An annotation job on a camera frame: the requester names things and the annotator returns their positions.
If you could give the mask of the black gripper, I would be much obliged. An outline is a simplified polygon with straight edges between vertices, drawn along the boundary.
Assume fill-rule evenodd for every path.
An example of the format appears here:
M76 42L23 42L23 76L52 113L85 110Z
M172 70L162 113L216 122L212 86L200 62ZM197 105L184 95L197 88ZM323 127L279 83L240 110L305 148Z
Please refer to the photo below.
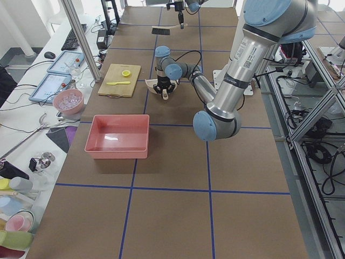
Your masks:
M172 93L175 90L175 83L172 83L168 77L157 77L157 83L153 88L156 93L163 93L163 90Z
M180 29L184 29L184 0L174 0L174 9L178 12L178 22L180 24Z

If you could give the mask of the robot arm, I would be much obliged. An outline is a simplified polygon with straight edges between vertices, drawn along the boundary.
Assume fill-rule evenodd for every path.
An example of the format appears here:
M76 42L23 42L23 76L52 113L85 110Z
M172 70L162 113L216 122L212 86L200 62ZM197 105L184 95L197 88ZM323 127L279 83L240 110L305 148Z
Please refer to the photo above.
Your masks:
M155 49L155 91L167 93L163 81L188 79L205 108L193 118L196 135L203 141L230 138L241 127L236 106L269 48L312 38L317 11L317 1L246 1L241 15L243 37L218 89L197 65L179 63L170 56L168 47L159 46Z
M185 8L188 9L188 12L190 12L191 14L194 14L198 12L201 6L207 1L208 0L173 1L174 9L178 13L178 22L180 25L180 29L184 29L184 26L185 26L184 15L183 15L183 11L185 10Z

